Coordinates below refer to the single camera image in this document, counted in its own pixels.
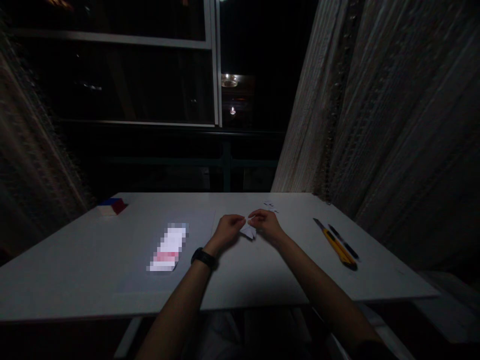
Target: phone screen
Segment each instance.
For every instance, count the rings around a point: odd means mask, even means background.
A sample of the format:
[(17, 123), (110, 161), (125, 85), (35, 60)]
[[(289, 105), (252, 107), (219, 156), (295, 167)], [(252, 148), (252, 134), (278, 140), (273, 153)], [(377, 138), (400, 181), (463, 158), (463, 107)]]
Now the phone screen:
[(149, 272), (171, 272), (177, 266), (189, 234), (187, 223), (169, 223), (150, 257)]

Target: curtain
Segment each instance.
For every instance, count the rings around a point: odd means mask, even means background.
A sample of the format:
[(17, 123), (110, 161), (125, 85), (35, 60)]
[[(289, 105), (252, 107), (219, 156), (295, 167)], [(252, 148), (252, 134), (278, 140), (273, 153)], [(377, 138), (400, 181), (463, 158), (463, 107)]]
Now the curtain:
[(321, 1), (272, 191), (317, 192), (416, 269), (474, 259), (478, 13), (474, 1)]
[(0, 21), (0, 245), (11, 257), (95, 203)]

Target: window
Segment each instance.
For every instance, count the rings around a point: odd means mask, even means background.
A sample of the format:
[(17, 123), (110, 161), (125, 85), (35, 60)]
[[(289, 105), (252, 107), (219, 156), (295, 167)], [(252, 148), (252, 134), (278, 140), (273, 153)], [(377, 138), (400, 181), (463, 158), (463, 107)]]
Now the window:
[(318, 0), (4, 0), (63, 121), (286, 130)]

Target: black watch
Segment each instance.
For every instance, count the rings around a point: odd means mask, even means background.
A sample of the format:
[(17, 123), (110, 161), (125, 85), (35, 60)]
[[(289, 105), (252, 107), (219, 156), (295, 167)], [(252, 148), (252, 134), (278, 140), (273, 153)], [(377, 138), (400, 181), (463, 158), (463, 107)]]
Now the black watch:
[(211, 270), (215, 268), (217, 260), (210, 254), (207, 254), (205, 251), (202, 251), (203, 247), (199, 247), (193, 253), (191, 257), (190, 264), (193, 264), (195, 260), (200, 260), (202, 263), (205, 263)]

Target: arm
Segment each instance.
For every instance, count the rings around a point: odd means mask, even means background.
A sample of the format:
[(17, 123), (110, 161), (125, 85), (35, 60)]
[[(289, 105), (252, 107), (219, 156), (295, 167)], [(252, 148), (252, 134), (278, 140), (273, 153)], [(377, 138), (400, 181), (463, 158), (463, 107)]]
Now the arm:
[[(203, 251), (217, 257), (232, 244), (244, 224), (243, 216), (224, 215)], [(203, 262), (193, 262), (155, 319), (136, 360), (177, 358), (197, 318), (210, 272)]]
[(349, 354), (365, 341), (382, 343), (373, 326), (347, 294), (282, 230), (277, 216), (256, 210), (248, 223), (265, 234), (285, 260), (321, 318)]

